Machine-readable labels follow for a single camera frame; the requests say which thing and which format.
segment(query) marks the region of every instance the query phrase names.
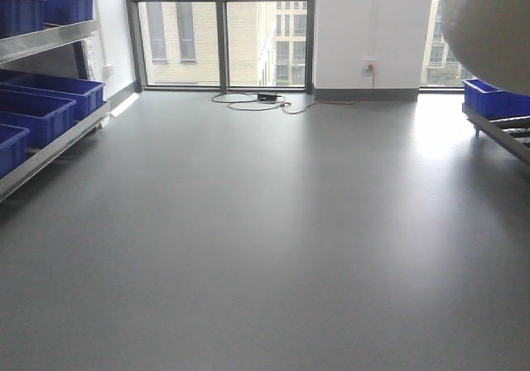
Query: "metal rack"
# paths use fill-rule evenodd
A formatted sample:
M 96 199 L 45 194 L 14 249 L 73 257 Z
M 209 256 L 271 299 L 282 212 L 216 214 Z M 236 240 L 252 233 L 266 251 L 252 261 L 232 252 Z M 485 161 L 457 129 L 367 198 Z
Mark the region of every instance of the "metal rack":
M 477 135 L 482 131 L 530 166 L 530 116 L 488 120 L 466 104 L 462 111 L 475 126 Z
M 76 43 L 91 36 L 96 27 L 96 21 L 87 21 L 1 39 L 0 64 Z M 108 104 L 98 108 L 87 118 L 75 124 L 71 130 L 31 155 L 17 169 L 0 179 L 0 202 L 4 201 L 87 133 L 100 127 L 103 120 L 108 116 L 109 109 Z

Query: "blue storage bin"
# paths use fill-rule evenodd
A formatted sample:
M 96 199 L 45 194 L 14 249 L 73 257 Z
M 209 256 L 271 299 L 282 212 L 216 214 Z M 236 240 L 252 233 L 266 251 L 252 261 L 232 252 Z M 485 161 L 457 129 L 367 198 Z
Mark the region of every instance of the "blue storage bin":
M 104 104 L 105 84 L 86 79 L 69 79 L 52 75 L 23 75 L 2 83 L 3 88 L 29 94 L 72 99 L 76 102 L 75 119 L 82 120 Z
M 26 160 L 27 128 L 0 125 L 0 178 Z
M 16 77 L 21 77 L 26 74 L 27 73 L 22 73 L 21 71 L 0 69 L 0 83 L 14 79 Z
M 512 94 L 480 79 L 464 81 L 465 104 L 488 119 L 530 115 L 530 97 Z
M 74 126 L 75 101 L 0 89 L 0 123 L 30 130 L 27 146 L 43 148 Z
M 93 18 L 94 0 L 48 0 L 44 22 L 57 25 L 90 21 Z
M 46 0 L 0 0 L 0 37 L 42 30 L 45 4 Z

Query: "stainless steel shelf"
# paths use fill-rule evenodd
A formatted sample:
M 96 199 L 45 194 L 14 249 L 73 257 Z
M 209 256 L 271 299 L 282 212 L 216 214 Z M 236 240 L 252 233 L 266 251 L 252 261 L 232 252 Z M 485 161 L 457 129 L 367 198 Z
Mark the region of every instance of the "stainless steel shelf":
M 512 153 L 516 158 L 530 166 L 530 148 L 524 145 L 524 143 L 518 141 L 513 135 L 510 135 L 508 132 L 499 128 L 494 122 L 478 114 L 468 105 L 464 104 L 462 106 L 462 111 L 470 122 L 474 124 L 477 134 L 479 131 L 482 131 L 500 146 Z
M 34 175 L 45 166 L 53 162 L 69 147 L 78 142 L 87 133 L 98 127 L 108 116 L 109 104 L 97 109 L 84 120 L 78 122 L 74 127 L 58 137 L 54 142 L 41 149 L 34 156 L 28 158 L 26 162 L 17 169 L 0 179 L 0 202 L 4 201 L 16 189 L 24 185 Z
M 96 21 L 86 21 L 2 38 L 0 39 L 0 64 L 72 44 L 92 36 L 96 30 Z

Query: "gray vinyl floor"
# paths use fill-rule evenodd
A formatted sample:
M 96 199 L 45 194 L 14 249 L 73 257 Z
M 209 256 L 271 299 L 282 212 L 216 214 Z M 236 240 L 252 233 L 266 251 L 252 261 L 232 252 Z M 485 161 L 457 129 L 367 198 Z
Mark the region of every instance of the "gray vinyl floor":
M 2 371 L 530 369 L 530 168 L 462 97 L 210 96 L 145 93 L 0 205 Z

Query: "white cylindrical object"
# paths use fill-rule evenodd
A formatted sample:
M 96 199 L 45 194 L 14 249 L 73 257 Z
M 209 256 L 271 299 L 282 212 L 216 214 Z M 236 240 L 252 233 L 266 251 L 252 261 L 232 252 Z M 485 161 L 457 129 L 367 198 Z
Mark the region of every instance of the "white cylindrical object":
M 443 0 L 444 37 L 483 81 L 530 94 L 530 0 Z

